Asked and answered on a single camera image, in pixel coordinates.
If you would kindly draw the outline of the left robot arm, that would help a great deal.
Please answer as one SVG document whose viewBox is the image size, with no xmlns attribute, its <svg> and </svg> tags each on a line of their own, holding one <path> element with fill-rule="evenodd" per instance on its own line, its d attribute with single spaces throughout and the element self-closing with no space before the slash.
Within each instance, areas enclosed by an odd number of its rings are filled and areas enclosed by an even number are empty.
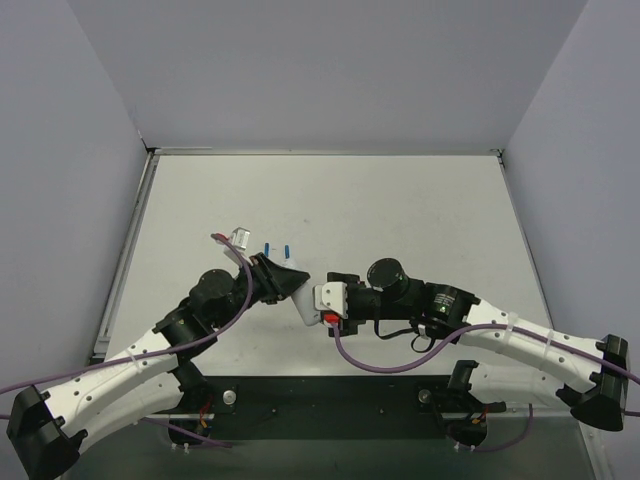
<svg viewBox="0 0 640 480">
<path fill-rule="evenodd" d="M 58 478 L 94 443 L 150 414 L 199 408 L 205 387 L 193 358 L 255 303 L 286 300 L 310 279 L 262 253 L 236 260 L 237 275 L 205 272 L 176 308 L 111 359 L 17 392 L 7 436 L 29 478 Z"/>
</svg>

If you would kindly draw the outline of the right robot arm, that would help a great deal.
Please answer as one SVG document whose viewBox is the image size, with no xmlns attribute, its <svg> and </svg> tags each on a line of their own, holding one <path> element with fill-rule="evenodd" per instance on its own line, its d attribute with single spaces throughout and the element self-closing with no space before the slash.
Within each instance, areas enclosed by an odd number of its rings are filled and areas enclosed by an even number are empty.
<svg viewBox="0 0 640 480">
<path fill-rule="evenodd" d="M 354 335 L 366 321 L 406 321 L 433 345 L 425 355 L 397 367 L 366 365 L 347 352 L 351 365 L 379 374 L 397 374 L 426 364 L 448 345 L 492 352 L 518 362 L 515 368 L 457 361 L 447 386 L 450 396 L 472 408 L 530 404 L 567 408 L 578 421 L 604 431 L 624 426 L 628 384 L 628 343 L 608 335 L 582 338 L 499 309 L 450 285 L 409 277 L 401 263 L 384 258 L 367 278 L 331 272 L 313 290 L 314 306 L 336 342 Z"/>
</svg>

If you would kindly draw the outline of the white remote control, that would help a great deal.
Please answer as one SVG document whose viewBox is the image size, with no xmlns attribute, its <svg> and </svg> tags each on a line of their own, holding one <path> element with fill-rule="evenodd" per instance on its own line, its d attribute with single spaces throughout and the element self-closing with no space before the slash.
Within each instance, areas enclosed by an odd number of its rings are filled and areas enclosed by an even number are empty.
<svg viewBox="0 0 640 480">
<path fill-rule="evenodd" d="M 320 311 L 315 308 L 313 282 L 308 279 L 291 296 L 291 300 L 307 327 L 315 326 L 321 322 Z"/>
</svg>

